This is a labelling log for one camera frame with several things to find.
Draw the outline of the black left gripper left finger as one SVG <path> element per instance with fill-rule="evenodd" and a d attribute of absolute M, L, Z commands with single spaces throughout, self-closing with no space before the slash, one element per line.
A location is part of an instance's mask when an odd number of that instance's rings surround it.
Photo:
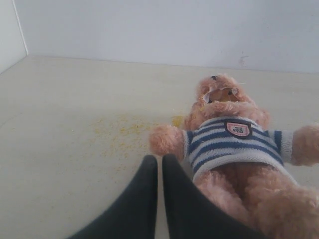
<path fill-rule="evenodd" d="M 153 239 L 158 205 L 158 163 L 147 155 L 133 179 L 99 217 L 71 239 Z"/>

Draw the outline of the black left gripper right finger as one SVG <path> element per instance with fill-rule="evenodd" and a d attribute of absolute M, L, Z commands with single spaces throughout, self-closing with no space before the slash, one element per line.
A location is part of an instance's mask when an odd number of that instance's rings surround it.
<path fill-rule="evenodd" d="M 213 205 L 191 182 L 176 157 L 162 158 L 165 212 L 171 239 L 263 239 Z"/>

